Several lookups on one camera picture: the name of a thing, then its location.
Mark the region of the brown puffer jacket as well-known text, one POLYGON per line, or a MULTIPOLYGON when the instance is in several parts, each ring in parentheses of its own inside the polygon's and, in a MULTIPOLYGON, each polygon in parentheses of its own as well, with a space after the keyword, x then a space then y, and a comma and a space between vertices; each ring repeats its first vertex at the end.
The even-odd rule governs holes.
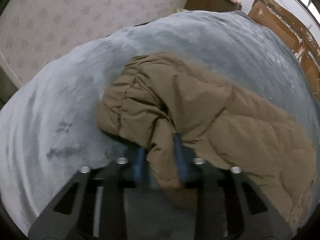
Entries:
POLYGON ((97 126, 149 150, 157 183, 178 188, 173 136, 214 166, 242 168, 296 231, 311 209, 316 150, 289 113, 207 68, 137 56, 107 87, 97 126))

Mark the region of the grey plush bed blanket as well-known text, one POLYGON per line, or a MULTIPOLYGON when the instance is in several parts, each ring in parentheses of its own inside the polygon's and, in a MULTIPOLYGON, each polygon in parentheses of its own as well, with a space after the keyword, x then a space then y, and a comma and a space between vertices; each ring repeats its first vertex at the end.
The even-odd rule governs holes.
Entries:
MULTIPOLYGON (((80 167, 107 166, 137 146, 102 131, 98 108, 132 58, 160 52, 207 68, 300 123, 316 150, 311 209, 300 226, 306 223, 319 202, 319 101, 298 60, 276 34, 243 12, 184 11, 74 48, 3 107, 1 201, 23 236, 80 167)), ((188 239, 186 216, 175 208, 191 208, 191 195, 181 185, 161 187, 147 163, 151 188, 163 189, 170 205, 142 200, 145 210, 132 216, 133 237, 188 239)))

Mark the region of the brown wooden headboard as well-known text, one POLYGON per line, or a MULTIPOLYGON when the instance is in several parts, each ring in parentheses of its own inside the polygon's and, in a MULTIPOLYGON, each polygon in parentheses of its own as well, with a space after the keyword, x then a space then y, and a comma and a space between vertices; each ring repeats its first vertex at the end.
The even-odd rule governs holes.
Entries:
POLYGON ((319 45, 307 27, 274 0, 254 0, 248 15, 286 44, 300 63, 313 93, 319 93, 319 45))

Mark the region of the brown wooden nightstand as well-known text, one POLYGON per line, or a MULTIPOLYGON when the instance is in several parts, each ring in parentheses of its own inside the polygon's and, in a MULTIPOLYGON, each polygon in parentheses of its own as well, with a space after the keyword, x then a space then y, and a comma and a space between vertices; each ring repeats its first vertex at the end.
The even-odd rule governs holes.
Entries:
POLYGON ((185 10, 204 10, 213 12, 242 11, 240 2, 233 0, 187 0, 184 6, 185 10))

